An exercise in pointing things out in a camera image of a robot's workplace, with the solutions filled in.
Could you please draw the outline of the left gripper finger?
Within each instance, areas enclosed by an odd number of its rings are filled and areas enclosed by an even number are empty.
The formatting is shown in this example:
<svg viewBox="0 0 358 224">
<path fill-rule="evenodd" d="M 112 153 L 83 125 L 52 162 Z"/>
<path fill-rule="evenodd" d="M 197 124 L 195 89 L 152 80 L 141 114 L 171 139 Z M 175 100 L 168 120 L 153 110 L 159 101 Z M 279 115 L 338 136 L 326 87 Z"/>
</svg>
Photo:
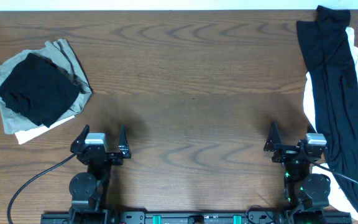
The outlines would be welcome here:
<svg viewBox="0 0 358 224">
<path fill-rule="evenodd" d="M 80 146 L 85 143 L 85 139 L 90 132 L 90 126 L 87 124 L 78 137 L 73 141 L 73 146 Z"/>
<path fill-rule="evenodd" d="M 119 150 L 122 153 L 129 153 L 129 144 L 127 142 L 124 125 L 120 127 L 119 133 Z"/>
</svg>

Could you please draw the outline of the black leggings with red waistband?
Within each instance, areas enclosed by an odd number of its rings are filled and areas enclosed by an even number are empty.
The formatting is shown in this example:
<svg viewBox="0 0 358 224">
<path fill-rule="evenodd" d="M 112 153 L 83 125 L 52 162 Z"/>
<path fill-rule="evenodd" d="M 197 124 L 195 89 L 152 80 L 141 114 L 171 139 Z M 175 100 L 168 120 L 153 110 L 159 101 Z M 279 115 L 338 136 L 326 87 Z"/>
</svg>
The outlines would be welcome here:
<svg viewBox="0 0 358 224">
<path fill-rule="evenodd" d="M 348 10 L 317 7 L 313 22 L 297 21 L 301 52 L 311 76 L 316 132 L 328 142 L 324 156 L 358 213 L 358 82 L 346 28 Z"/>
</svg>

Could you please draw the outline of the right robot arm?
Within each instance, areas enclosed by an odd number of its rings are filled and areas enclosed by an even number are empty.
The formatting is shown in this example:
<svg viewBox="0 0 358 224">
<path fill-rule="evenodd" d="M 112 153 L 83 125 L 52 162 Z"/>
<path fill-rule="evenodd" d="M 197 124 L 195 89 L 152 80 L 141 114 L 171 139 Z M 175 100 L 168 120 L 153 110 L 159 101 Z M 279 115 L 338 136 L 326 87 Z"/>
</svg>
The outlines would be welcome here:
<svg viewBox="0 0 358 224">
<path fill-rule="evenodd" d="M 278 126 L 273 122 L 264 146 L 272 152 L 272 162 L 285 168 L 284 196 L 288 207 L 274 215 L 274 223 L 326 223 L 323 208 L 329 205 L 331 180 L 324 174 L 313 174 L 312 163 L 321 159 L 327 140 L 322 134 L 308 133 L 294 146 L 282 143 Z"/>
</svg>

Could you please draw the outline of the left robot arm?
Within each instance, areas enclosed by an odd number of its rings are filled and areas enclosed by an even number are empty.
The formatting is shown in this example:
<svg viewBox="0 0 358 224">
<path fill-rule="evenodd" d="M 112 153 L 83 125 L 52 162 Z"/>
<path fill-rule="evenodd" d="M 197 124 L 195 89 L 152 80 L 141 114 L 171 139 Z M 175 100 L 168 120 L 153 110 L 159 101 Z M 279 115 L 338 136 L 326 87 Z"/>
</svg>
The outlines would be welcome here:
<svg viewBox="0 0 358 224">
<path fill-rule="evenodd" d="M 76 158 L 87 166 L 86 172 L 75 175 L 69 184 L 71 207 L 69 224 L 117 224 L 120 217 L 106 208 L 111 167 L 121 166 L 131 158 L 124 126 L 120 127 L 118 152 L 107 152 L 106 135 L 91 133 L 86 125 L 70 147 Z"/>
</svg>

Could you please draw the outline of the folded white garment under pile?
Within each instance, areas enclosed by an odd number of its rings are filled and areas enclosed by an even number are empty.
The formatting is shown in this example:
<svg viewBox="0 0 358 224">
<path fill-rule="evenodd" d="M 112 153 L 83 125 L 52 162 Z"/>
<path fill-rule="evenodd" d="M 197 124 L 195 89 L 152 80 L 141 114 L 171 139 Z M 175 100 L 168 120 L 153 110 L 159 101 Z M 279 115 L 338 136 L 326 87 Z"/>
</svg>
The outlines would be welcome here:
<svg viewBox="0 0 358 224">
<path fill-rule="evenodd" d="M 6 128 L 10 128 L 8 124 L 5 124 L 6 122 L 4 121 L 3 115 L 2 115 L 2 104 L 0 104 L 0 112 L 1 112 L 1 119 L 2 119 L 2 125 L 4 127 L 4 132 L 6 133 Z M 61 119 L 59 121 L 56 121 L 55 123 L 53 123 L 49 128 L 46 126 L 38 126 L 36 128 L 32 128 L 26 131 L 18 131 L 15 132 L 14 135 L 17 139 L 17 142 L 19 145 L 24 144 L 40 135 L 42 135 L 43 133 L 48 132 L 49 130 L 56 128 L 57 126 L 66 123 L 67 121 L 71 120 L 75 118 L 75 115 Z"/>
</svg>

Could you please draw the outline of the folded black garment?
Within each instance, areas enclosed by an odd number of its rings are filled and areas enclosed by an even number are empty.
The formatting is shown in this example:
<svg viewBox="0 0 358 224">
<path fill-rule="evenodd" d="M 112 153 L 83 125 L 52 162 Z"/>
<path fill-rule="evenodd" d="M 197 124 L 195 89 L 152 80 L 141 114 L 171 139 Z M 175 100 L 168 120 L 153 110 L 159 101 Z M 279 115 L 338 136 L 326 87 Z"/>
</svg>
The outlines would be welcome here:
<svg viewBox="0 0 358 224">
<path fill-rule="evenodd" d="M 19 62 L 0 86 L 7 108 L 46 127 L 71 107 L 79 93 L 80 87 L 57 66 L 33 53 Z"/>
</svg>

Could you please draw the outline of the white garment on right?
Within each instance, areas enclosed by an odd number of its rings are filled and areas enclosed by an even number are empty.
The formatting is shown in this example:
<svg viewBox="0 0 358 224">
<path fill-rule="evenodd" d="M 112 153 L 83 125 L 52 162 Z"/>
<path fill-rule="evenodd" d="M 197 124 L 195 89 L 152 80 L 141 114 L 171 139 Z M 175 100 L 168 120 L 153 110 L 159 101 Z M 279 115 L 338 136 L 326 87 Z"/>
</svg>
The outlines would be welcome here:
<svg viewBox="0 0 358 224">
<path fill-rule="evenodd" d="M 354 60 L 357 82 L 358 82 L 358 47 L 354 45 L 355 33 L 354 29 L 351 27 L 346 28 L 347 38 L 349 42 L 349 47 L 351 50 L 352 58 Z M 311 76 L 309 73 L 306 74 L 306 83 L 305 90 L 303 94 L 303 111 L 308 118 L 308 121 L 311 125 L 311 130 L 316 130 L 316 118 L 315 118 L 315 109 L 314 109 L 314 97 L 313 97 L 313 87 L 311 82 Z M 340 188 L 338 182 L 332 175 L 332 173 L 323 170 L 319 167 L 313 168 L 312 173 L 316 174 L 325 174 L 331 179 L 331 192 L 329 194 L 329 203 L 331 206 L 336 208 L 341 212 L 347 212 L 351 214 L 351 217 L 358 221 L 358 213 L 353 208 L 351 203 L 348 201 L 344 192 Z"/>
</svg>

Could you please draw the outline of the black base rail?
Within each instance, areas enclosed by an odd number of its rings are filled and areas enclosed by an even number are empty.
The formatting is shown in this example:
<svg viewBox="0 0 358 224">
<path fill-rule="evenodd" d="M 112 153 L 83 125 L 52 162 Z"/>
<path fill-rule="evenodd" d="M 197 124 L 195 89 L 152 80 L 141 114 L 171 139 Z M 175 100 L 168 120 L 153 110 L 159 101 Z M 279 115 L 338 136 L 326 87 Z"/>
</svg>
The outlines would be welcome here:
<svg viewBox="0 0 358 224">
<path fill-rule="evenodd" d="M 150 213 L 112 212 L 45 213 L 41 224 L 102 223 L 102 224 L 247 224 L 247 223 L 304 223 L 351 224 L 352 218 L 344 212 L 275 212 L 261 209 L 243 213 Z"/>
</svg>

